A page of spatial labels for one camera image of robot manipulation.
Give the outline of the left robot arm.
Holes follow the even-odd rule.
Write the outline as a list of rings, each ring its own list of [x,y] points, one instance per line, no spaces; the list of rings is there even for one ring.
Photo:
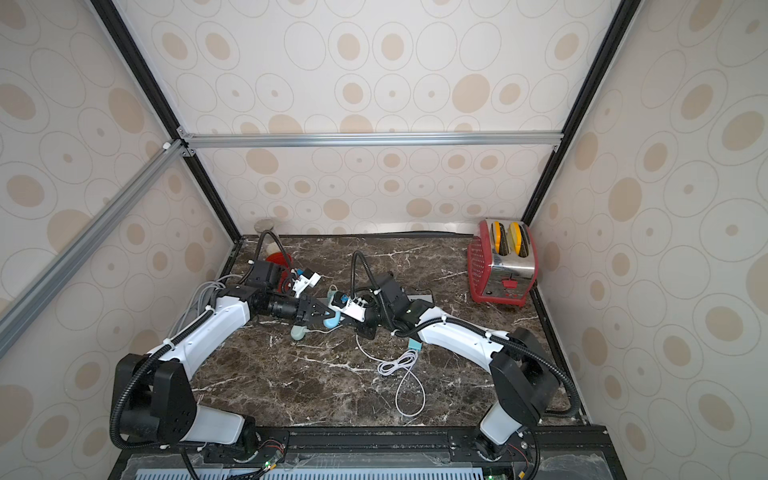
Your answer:
[[[233,284],[219,283],[191,323],[149,352],[123,357],[115,369],[108,433],[121,449],[220,445],[254,453],[262,438],[250,416],[197,403],[191,379],[233,333],[258,316],[295,326],[320,325],[335,313],[308,294],[320,276],[296,269],[288,254],[280,263],[254,258]]]

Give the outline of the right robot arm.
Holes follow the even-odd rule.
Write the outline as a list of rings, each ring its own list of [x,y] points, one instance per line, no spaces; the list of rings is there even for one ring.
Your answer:
[[[382,327],[391,335],[449,350],[491,376],[496,401],[475,434],[479,455],[501,458],[508,440],[544,417],[571,418],[581,409],[577,388],[549,358],[535,335],[519,327],[492,330],[448,314],[435,304],[411,300],[390,273],[374,275],[362,251],[351,257],[350,295],[342,315],[357,333],[373,339]]]

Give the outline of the blue earbud case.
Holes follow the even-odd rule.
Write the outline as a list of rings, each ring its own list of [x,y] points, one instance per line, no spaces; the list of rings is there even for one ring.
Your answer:
[[[336,328],[339,325],[339,323],[340,323],[340,318],[338,316],[330,319],[325,319],[323,321],[324,327],[329,330]]]

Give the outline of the green earbud case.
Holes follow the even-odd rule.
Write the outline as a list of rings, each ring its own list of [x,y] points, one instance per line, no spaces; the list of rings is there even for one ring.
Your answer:
[[[298,342],[298,341],[301,341],[301,340],[304,339],[304,337],[306,336],[306,333],[307,333],[307,328],[306,327],[304,327],[304,326],[293,326],[291,328],[290,335],[291,335],[291,338],[294,341]]]

